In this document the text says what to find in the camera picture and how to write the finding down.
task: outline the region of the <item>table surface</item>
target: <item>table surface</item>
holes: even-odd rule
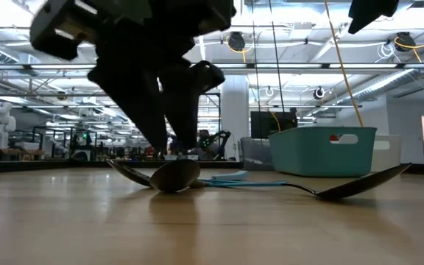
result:
[[[233,171],[201,177],[217,172]],[[349,181],[250,179],[319,190]],[[0,264],[424,265],[424,176],[332,203],[289,187],[162,194],[112,169],[4,173]]]

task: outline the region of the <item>column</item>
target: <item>column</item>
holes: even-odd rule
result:
[[[225,146],[225,155],[227,158],[235,157],[238,160],[237,143],[241,138],[248,137],[250,131],[247,77],[226,76],[221,93],[222,130],[233,134]]]

